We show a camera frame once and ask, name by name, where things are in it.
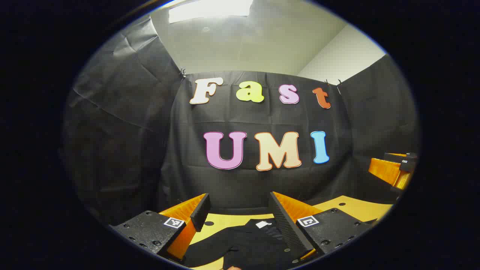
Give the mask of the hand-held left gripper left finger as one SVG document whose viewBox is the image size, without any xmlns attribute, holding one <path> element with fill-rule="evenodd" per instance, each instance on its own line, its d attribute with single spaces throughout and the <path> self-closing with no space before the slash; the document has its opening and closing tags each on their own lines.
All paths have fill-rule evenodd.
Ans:
<svg viewBox="0 0 480 270">
<path fill-rule="evenodd" d="M 130 244 L 181 263 L 195 234 L 202 230 L 210 207 L 209 194 L 203 193 L 160 213 L 146 210 L 109 228 Z"/>
</svg>

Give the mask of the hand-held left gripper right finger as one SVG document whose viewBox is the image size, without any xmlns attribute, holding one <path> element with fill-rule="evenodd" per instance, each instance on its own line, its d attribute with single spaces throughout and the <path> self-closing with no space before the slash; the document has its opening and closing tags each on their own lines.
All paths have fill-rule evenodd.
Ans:
<svg viewBox="0 0 480 270">
<path fill-rule="evenodd" d="M 376 203 L 345 195 L 317 203 L 271 192 L 268 205 L 295 263 L 348 245 L 377 220 Z"/>
</svg>

